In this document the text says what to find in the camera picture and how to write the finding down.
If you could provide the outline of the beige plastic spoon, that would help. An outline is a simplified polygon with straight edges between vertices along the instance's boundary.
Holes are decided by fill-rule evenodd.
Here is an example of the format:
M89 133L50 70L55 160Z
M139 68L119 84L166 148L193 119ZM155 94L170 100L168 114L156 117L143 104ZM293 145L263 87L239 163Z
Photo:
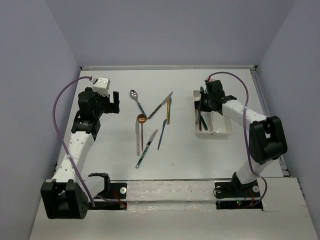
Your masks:
M199 111L197 109L195 109L195 124L199 124Z

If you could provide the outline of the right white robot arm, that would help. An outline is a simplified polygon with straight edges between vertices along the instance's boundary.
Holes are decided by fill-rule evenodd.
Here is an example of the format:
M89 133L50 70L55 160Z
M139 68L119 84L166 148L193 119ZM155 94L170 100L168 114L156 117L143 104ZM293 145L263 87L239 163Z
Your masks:
M248 108L249 91L246 86L245 103L236 97L226 95L220 80L208 80L200 91L199 110L217 112L243 127L248 160L235 172L230 190L235 196L242 196L262 171L279 157L287 153L288 145L282 125L277 116L267 117Z

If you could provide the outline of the copper spoon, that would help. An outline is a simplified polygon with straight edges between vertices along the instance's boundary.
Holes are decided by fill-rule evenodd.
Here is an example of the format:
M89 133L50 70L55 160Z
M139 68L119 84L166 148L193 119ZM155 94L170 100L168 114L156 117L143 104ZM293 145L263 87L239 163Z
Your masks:
M144 144L144 130L143 130L143 124L147 121L147 116L144 113L141 113L137 116L137 121L141 126L141 150L144 150L143 144Z

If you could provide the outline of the black spoon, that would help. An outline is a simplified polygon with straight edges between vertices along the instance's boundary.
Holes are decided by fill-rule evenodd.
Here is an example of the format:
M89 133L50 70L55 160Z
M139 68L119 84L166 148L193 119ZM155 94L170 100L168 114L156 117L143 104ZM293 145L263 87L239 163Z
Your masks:
M199 132L202 131L202 121L201 121L201 111L198 110L198 127L199 127Z

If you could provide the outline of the silver knife dark handle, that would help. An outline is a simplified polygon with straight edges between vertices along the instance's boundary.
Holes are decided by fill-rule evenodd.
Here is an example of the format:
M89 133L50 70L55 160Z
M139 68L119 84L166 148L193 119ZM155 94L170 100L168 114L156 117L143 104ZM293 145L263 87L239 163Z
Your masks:
M171 98L173 94L173 91L170 92L170 94L156 107L156 109L148 116L148 120L150 120L155 114L156 112L163 106L165 105L168 100Z

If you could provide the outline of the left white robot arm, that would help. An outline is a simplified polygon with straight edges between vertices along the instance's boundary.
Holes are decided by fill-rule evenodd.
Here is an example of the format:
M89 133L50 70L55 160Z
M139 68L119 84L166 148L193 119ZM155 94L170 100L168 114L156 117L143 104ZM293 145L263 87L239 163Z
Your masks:
M120 112L119 93L86 87L78 94L78 107L60 167L40 189L49 219L83 219L97 196L104 198L112 191L107 173L83 177L81 172L100 130L100 117Z

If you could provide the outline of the gold spoon teal handle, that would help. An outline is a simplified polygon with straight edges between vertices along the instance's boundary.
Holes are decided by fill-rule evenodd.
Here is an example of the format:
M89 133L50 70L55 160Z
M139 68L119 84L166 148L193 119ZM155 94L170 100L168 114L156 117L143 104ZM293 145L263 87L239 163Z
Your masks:
M208 126L207 126L207 124L205 122L204 117L202 116L202 113L201 113L201 124L204 127L204 129L207 131L208 130Z

